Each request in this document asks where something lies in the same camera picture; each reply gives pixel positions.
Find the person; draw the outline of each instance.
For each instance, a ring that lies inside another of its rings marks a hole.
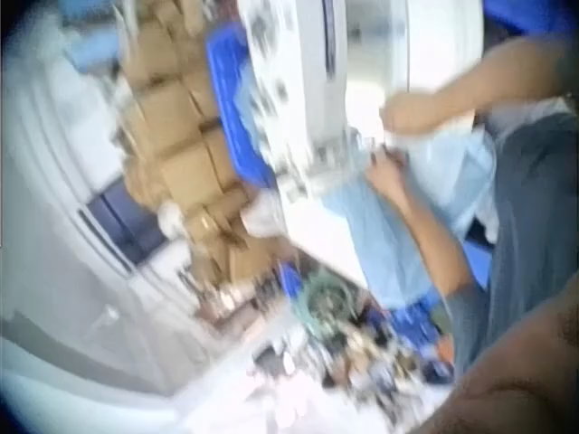
[[[416,135],[470,110],[573,93],[578,59],[568,41],[506,42],[437,93],[394,96],[385,105],[384,127]],[[409,228],[452,321],[459,380],[416,432],[543,433],[576,427],[577,125],[571,112],[559,113],[507,139],[495,179],[499,233],[486,289],[475,281],[457,240],[409,192],[403,156],[376,153],[367,179]]]

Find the gray shirt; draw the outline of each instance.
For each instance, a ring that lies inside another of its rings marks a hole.
[[[462,288],[446,300],[458,375],[577,271],[578,142],[577,119],[561,114],[507,140],[495,184],[500,229],[489,287]]]

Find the green object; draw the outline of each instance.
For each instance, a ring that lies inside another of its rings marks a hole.
[[[304,284],[295,308],[309,331],[323,337],[355,313],[355,298],[346,283],[322,269]]]

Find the stacked cardboard boxes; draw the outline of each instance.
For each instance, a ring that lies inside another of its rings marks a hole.
[[[135,95],[121,116],[127,188],[154,212],[164,201],[178,204],[191,241],[205,252],[195,255],[197,281],[218,288],[253,280],[273,266],[276,244],[252,239],[239,220],[249,197],[215,121],[201,0],[144,4],[147,19],[122,62]]]

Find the man's forearm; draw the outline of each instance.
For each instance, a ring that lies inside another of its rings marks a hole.
[[[473,282],[461,245],[426,205],[406,193],[394,207],[418,245],[432,284],[443,297]]]
[[[573,83],[562,71],[571,44],[559,39],[518,38],[491,50],[476,66],[436,93],[446,118],[498,103],[564,95]]]

